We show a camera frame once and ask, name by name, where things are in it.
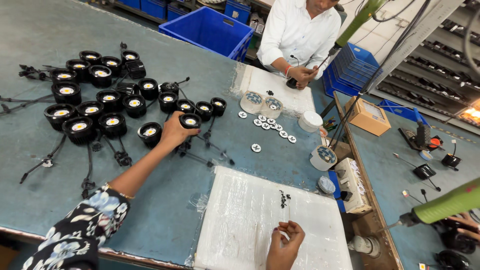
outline person's hand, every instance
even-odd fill
[[[279,222],[278,224],[280,226],[273,229],[266,270],[290,270],[305,238],[305,232],[295,222]],[[285,232],[290,240],[280,232]]]
[[[318,74],[318,69],[317,66],[314,66],[313,69],[306,67],[291,68],[288,74],[297,80],[297,89],[303,90],[309,82],[313,81]]]
[[[477,241],[480,241],[480,224],[473,221],[472,217],[467,212],[460,213],[460,216],[462,217],[461,218],[448,217],[448,219],[467,225],[469,227],[472,227],[472,231],[476,231],[476,233],[469,230],[464,230],[464,229],[457,229],[457,231],[466,236],[470,236],[471,238],[476,239]]]
[[[200,129],[186,129],[180,124],[179,117],[185,114],[181,111],[173,112],[168,121],[163,124],[162,137],[160,139],[160,145],[162,142],[167,143],[172,149],[179,146],[185,141],[188,136],[194,136],[201,132]]]

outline shelving rack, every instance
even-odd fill
[[[469,2],[440,1],[385,63],[384,73],[375,81],[377,88],[370,93],[480,135],[480,125],[460,117],[471,108],[480,110],[480,76],[463,56],[462,26],[466,28],[480,8]],[[479,22],[472,32],[480,33]],[[471,48],[480,63],[478,38],[472,39]]]

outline blue workbench surface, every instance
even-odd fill
[[[346,112],[344,105],[351,97],[339,92],[337,92],[337,95],[343,111]],[[424,198],[420,189],[425,189],[427,198],[433,200],[480,176],[480,166],[478,164],[480,147],[478,145],[456,139],[456,156],[462,158],[463,161],[457,166],[459,171],[455,172],[443,166],[440,162],[447,153],[453,153],[452,137],[432,129],[432,136],[439,135],[444,141],[446,151],[440,149],[433,151],[434,159],[427,162],[418,155],[417,151],[408,146],[398,131],[399,127],[416,131],[417,124],[390,112],[385,113],[392,128],[380,137],[352,124],[348,125],[387,224],[397,222],[401,214],[410,212],[414,206],[419,204],[412,198],[403,197],[403,190],[409,190],[412,196],[423,201]],[[392,152],[413,164],[429,163],[437,172],[437,175],[432,177],[432,181],[438,187],[441,187],[442,191],[437,192],[428,187],[432,186],[428,181],[420,181],[413,174],[413,167],[395,158]],[[429,225],[420,224],[410,228],[397,226],[391,229],[390,233],[405,270],[417,270],[420,262],[435,265],[433,253],[446,249],[439,234]],[[474,254],[467,257],[475,267],[472,269],[480,269],[480,252],[478,249]]]
[[[215,121],[211,141],[228,150],[239,168],[272,181],[299,188],[315,189],[320,176],[308,161],[309,153],[321,143],[319,135],[300,129],[297,120],[281,116],[277,122],[295,144],[278,132],[265,131],[252,122],[256,116],[241,119],[238,98],[228,89],[235,76],[237,62],[196,46],[163,36],[104,11],[73,0],[9,0],[0,7],[0,95],[35,99],[48,95],[50,82],[18,77],[18,64],[40,68],[42,64],[64,66],[78,58],[82,50],[95,50],[103,56],[119,57],[121,41],[140,54],[147,77],[164,81],[191,80],[181,87],[194,102],[218,96],[228,102],[226,113]],[[95,100],[98,89],[81,84],[83,101]],[[81,200],[80,184],[88,171],[86,146],[78,147],[68,139],[54,156],[54,167],[40,167],[23,184],[23,173],[39,163],[61,139],[43,116],[49,103],[38,103],[0,116],[0,226],[45,235]],[[126,116],[128,132],[122,139],[133,161],[148,150],[137,136],[146,122],[162,123],[166,115],[156,102],[139,119]],[[209,123],[202,126],[206,131]],[[219,154],[206,150],[194,139],[191,152],[207,159]],[[260,153],[250,146],[262,146]],[[91,179],[103,184],[126,170],[119,167],[106,143],[93,153]],[[120,145],[113,141],[115,148]],[[132,209],[122,228],[105,245],[146,258],[183,264],[195,247],[200,213],[190,201],[208,194],[213,182],[211,169],[188,157],[169,155],[148,178],[132,201]]]

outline plastic sheet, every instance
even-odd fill
[[[243,97],[247,91],[252,91],[259,93],[263,99],[273,97],[282,103],[284,114],[295,117],[300,117],[307,110],[315,111],[309,87],[291,89],[285,84],[285,78],[244,64],[237,64],[236,72],[237,76],[230,87],[230,92],[235,96]]]
[[[193,267],[263,270],[273,228],[293,220],[306,232],[293,270],[352,270],[334,199],[215,167]]]

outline electric screwdriver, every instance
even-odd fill
[[[318,68],[325,63],[328,57],[335,55],[339,50],[341,50],[347,44],[348,40],[353,36],[353,34],[360,28],[360,26],[370,20],[372,14],[377,12],[377,10],[379,10],[386,1],[387,0],[369,0],[367,4],[363,6],[360,13],[353,19],[350,25],[348,25],[342,35],[335,41],[334,46],[328,52],[328,56],[318,66]],[[290,88],[296,88],[297,80],[294,78],[289,79],[287,81],[287,86]]]
[[[400,216],[397,223],[379,230],[387,230],[397,225],[411,227],[424,223],[431,224],[452,215],[480,207],[480,178],[457,187],[449,193],[416,206],[410,213]]]

